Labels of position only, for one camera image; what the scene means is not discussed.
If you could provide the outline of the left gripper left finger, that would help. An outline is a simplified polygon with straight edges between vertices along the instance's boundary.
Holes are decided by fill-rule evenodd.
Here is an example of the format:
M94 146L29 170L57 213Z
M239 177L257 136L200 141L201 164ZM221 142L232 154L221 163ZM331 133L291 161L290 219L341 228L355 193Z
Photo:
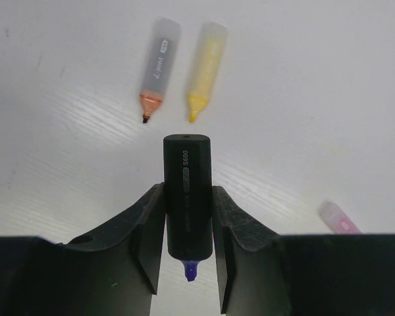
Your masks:
M0 236L0 315L149 315L164 225L156 184L67 244Z

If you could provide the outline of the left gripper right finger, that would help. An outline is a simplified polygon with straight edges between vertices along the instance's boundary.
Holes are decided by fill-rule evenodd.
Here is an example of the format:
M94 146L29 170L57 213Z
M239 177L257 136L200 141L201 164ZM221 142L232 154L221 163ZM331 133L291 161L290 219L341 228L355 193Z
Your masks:
M224 315L395 315L395 234L280 235L220 186L213 233Z

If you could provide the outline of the purple black highlighter body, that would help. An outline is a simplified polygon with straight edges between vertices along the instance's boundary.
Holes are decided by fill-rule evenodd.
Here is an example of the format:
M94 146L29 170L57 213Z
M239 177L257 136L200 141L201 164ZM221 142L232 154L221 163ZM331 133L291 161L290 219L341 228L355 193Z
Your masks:
M201 134L163 140L167 245L189 282L213 253L211 141Z

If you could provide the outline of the yellow pastel highlighter body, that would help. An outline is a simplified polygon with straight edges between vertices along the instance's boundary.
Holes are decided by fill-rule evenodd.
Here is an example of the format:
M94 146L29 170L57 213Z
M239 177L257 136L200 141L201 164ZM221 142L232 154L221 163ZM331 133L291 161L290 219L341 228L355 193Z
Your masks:
M210 22L203 26L197 46L186 99L190 109L189 122L209 104L228 39L226 27Z

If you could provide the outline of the peach pastel highlighter body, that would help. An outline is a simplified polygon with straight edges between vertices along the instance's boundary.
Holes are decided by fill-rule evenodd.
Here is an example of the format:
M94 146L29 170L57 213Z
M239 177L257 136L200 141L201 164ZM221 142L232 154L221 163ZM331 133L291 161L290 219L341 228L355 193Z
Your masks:
M180 34L181 27L177 22L162 18L155 23L140 89L142 122L144 124L149 121L164 100Z

